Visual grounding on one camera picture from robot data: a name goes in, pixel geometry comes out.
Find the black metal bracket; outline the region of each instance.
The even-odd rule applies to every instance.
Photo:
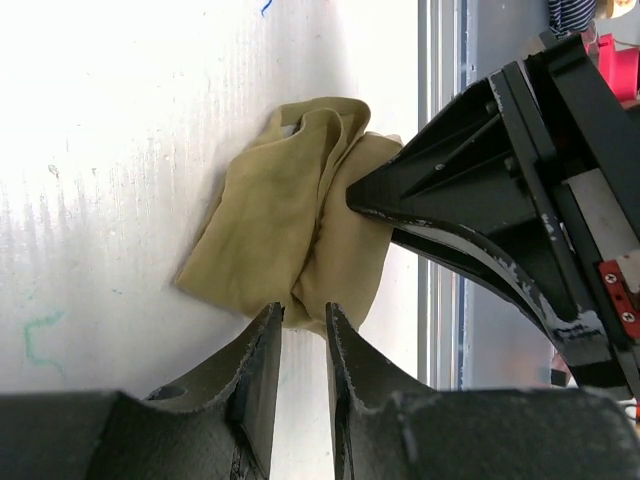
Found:
[[[327,307],[335,478],[636,478],[640,443],[611,398],[573,389],[437,392]]]
[[[119,392],[0,397],[7,480],[269,477],[282,309],[146,401]],[[437,392],[327,305],[334,471],[375,478],[637,478],[640,444],[608,397]]]
[[[640,135],[579,36],[542,40],[546,50],[450,102],[349,187],[347,203],[393,225],[397,244],[518,306],[579,385],[629,398],[640,395],[640,352],[607,298],[585,220],[562,191],[601,170],[637,235]]]
[[[139,401],[120,392],[0,396],[6,479],[269,478],[282,309]]]

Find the yellow cloth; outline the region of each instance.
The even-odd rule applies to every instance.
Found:
[[[371,112],[349,98],[283,105],[230,164],[176,284],[219,307],[325,333],[325,305],[355,328],[375,298],[392,228],[352,212],[349,185],[386,163],[398,141],[364,133]],[[283,127],[297,126],[287,136]]]
[[[618,18],[636,7],[637,0],[597,0],[596,18]]]

